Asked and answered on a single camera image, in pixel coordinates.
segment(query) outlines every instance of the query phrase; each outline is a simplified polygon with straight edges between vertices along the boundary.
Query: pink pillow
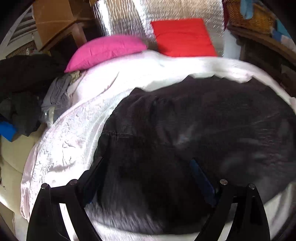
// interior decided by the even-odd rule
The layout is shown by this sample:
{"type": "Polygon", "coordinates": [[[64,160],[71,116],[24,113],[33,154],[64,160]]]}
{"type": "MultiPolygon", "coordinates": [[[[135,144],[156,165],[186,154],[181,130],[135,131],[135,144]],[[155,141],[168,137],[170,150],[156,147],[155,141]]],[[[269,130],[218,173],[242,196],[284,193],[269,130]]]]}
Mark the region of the pink pillow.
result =
{"type": "Polygon", "coordinates": [[[65,73],[89,69],[108,59],[138,53],[145,49],[147,46],[135,36],[112,35],[93,39],[74,53],[65,73]]]}

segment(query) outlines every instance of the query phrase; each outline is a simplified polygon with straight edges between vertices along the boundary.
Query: white bedsheet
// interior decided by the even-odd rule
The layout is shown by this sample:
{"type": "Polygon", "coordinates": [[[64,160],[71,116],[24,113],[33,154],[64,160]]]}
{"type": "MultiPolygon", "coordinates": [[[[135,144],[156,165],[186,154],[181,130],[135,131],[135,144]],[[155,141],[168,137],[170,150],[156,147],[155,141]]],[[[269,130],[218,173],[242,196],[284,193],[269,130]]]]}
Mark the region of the white bedsheet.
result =
{"type": "MultiPolygon", "coordinates": [[[[271,86],[288,104],[290,96],[264,71],[239,60],[202,57],[171,58],[154,51],[144,51],[109,60],[85,72],[75,93],[73,105],[51,126],[33,147],[27,159],[21,183],[21,213],[27,220],[42,183],[51,187],[67,184],[78,179],[90,168],[93,154],[103,126],[117,104],[135,87],[152,91],[176,82],[187,75],[209,77],[217,75],[238,82],[252,76],[271,86]]],[[[271,237],[278,232],[287,218],[292,200],[293,186],[285,195],[279,194],[265,205],[271,237]]],[[[94,204],[86,212],[103,240],[194,240],[197,234],[189,235],[138,235],[101,225],[94,204]]],[[[71,240],[77,236],[66,211],[61,204],[64,222],[71,240]]],[[[231,224],[226,225],[220,237],[225,240],[231,224]]]]}

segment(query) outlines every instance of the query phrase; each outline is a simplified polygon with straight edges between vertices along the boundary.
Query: red pillow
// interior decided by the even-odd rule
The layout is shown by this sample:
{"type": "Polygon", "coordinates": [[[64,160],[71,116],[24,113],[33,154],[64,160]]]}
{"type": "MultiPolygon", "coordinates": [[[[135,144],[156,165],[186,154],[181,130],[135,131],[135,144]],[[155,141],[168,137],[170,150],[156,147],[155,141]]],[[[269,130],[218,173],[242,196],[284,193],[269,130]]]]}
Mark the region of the red pillow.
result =
{"type": "Polygon", "coordinates": [[[202,18],[151,22],[160,53],[171,57],[217,56],[202,18]]]}

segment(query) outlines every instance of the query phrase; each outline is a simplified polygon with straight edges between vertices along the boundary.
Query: metal screw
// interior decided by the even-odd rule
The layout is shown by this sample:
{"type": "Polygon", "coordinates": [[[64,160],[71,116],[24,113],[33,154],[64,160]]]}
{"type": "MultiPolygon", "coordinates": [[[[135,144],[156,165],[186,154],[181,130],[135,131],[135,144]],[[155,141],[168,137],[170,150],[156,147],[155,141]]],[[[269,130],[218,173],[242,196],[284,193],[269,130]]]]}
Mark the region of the metal screw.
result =
{"type": "Polygon", "coordinates": [[[250,183],[250,184],[249,184],[249,188],[251,188],[251,189],[254,190],[254,189],[256,188],[256,186],[255,186],[253,183],[250,183]]]}
{"type": "Polygon", "coordinates": [[[43,183],[43,184],[41,185],[41,188],[42,188],[42,189],[45,189],[45,188],[47,188],[47,186],[48,186],[47,183],[43,183]]]}
{"type": "Polygon", "coordinates": [[[220,183],[221,183],[222,185],[227,185],[227,184],[228,184],[228,182],[227,182],[226,179],[221,179],[221,180],[220,180],[220,183]]]}
{"type": "Polygon", "coordinates": [[[77,184],[77,182],[78,182],[78,180],[77,180],[77,179],[73,179],[73,180],[71,180],[71,181],[70,181],[70,185],[76,185],[76,184],[77,184]]]}

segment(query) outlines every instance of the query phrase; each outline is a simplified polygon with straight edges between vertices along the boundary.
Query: mattress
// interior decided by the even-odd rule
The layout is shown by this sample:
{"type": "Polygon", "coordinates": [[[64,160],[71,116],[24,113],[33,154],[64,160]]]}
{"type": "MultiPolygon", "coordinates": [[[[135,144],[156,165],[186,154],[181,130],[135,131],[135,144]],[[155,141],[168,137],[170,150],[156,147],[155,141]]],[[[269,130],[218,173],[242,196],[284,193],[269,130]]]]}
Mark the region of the mattress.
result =
{"type": "MultiPolygon", "coordinates": [[[[76,104],[45,132],[33,147],[25,164],[21,183],[21,213],[27,220],[42,183],[51,187],[66,185],[88,170],[103,126],[118,103],[135,88],[152,91],[182,81],[186,76],[226,77],[246,82],[252,77],[270,86],[294,107],[291,98],[263,70],[239,60],[217,57],[172,58],[147,50],[101,63],[87,70],[75,94],[76,104]]],[[[286,221],[292,205],[294,185],[265,204],[271,237],[286,221]]],[[[98,222],[96,204],[86,206],[86,213],[103,240],[194,240],[187,235],[140,235],[104,226],[98,222]]],[[[60,204],[71,240],[77,240],[66,206],[60,204]]],[[[228,223],[219,240],[226,240],[228,223]]]]}

